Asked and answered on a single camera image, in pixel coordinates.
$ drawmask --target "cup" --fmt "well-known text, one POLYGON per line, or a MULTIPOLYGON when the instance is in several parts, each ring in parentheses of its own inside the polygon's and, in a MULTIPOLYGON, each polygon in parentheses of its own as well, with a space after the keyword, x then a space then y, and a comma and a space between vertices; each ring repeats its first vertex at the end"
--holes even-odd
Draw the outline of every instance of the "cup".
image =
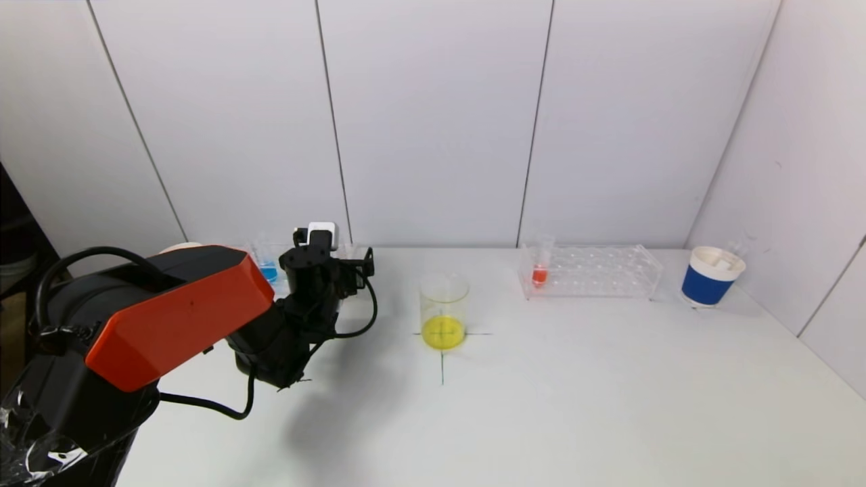
POLYGON ((682 294, 698 306, 714 306, 746 270, 735 254, 716 247, 696 247, 682 281, 682 294))
POLYGON ((283 297, 288 294, 288 277, 280 269, 280 256, 291 248, 286 243, 270 243, 256 240, 246 245, 247 251, 253 257, 255 265, 262 272, 277 296, 283 297))
POLYGON ((428 274, 421 280, 421 337, 436 350, 460 345, 466 336, 464 325, 469 283, 454 273, 428 274))

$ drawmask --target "white wall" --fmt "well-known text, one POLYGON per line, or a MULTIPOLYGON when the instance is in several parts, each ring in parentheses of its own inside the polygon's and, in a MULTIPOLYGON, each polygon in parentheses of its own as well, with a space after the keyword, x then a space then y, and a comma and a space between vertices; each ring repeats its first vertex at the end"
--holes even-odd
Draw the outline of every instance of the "white wall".
POLYGON ((0 160, 61 256, 183 241, 84 2, 0 2, 0 160))
POLYGON ((682 247, 778 6, 557 2, 521 240, 682 247))
POLYGON ((511 246, 550 0, 320 0, 355 240, 511 246))
POLYGON ((93 7, 191 240, 347 230, 314 0, 93 7))
POLYGON ((785 0, 688 245, 744 231, 739 283, 794 333, 866 234, 864 134, 866 2, 785 0))
POLYGON ((857 252, 801 338, 866 399, 866 250, 857 252))

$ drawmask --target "plastic wrap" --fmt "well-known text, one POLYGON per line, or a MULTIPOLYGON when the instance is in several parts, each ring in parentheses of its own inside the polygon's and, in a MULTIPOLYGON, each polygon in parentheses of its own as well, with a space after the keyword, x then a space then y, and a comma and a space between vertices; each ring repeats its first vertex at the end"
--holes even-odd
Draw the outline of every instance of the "plastic wrap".
POLYGON ((40 485, 87 457, 52 430, 15 386, 0 404, 0 486, 40 485))

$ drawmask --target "yellow liquid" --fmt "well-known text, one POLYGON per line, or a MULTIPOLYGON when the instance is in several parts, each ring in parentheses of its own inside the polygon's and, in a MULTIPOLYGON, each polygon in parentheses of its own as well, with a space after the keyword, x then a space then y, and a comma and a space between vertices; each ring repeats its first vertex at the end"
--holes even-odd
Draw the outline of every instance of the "yellow liquid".
POLYGON ((448 350, 463 342, 463 324, 451 316, 433 316, 421 327, 424 342, 436 350, 448 350))

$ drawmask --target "tabletop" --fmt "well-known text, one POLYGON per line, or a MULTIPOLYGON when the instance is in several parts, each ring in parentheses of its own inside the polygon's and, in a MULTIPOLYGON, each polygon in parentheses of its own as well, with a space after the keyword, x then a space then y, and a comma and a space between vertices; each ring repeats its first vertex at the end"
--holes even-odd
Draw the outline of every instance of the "tabletop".
MULTIPOLYGON (((118 486, 866 485, 866 401, 736 286, 679 293, 686 250, 652 250, 651 300, 524 298, 515 249, 376 249, 379 315, 306 378, 255 385, 244 421, 161 404, 118 486), (420 331, 426 271, 467 277, 466 341, 420 331)), ((369 297, 338 328, 362 326, 369 297)), ((221 342, 159 389, 242 409, 221 342)))

